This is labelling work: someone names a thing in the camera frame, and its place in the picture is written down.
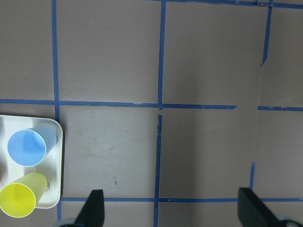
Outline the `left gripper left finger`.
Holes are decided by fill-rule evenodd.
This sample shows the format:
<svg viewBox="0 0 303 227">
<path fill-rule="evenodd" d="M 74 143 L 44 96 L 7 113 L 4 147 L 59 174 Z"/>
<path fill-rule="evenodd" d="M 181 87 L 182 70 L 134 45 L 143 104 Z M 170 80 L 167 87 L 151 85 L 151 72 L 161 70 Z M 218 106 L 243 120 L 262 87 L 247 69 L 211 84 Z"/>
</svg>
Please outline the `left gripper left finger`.
<svg viewBox="0 0 303 227">
<path fill-rule="evenodd" d="M 104 221 L 103 190 L 92 190 L 73 225 L 75 227 L 103 227 Z"/>
</svg>

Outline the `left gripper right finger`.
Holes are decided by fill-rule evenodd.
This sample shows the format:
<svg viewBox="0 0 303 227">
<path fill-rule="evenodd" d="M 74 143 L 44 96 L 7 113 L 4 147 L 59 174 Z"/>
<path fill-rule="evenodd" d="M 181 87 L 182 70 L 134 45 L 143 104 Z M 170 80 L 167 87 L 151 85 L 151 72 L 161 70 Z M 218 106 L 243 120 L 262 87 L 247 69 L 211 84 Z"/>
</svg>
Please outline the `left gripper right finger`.
<svg viewBox="0 0 303 227">
<path fill-rule="evenodd" d="M 238 189 L 237 215 L 243 227 L 284 226 L 250 188 Z"/>
</svg>

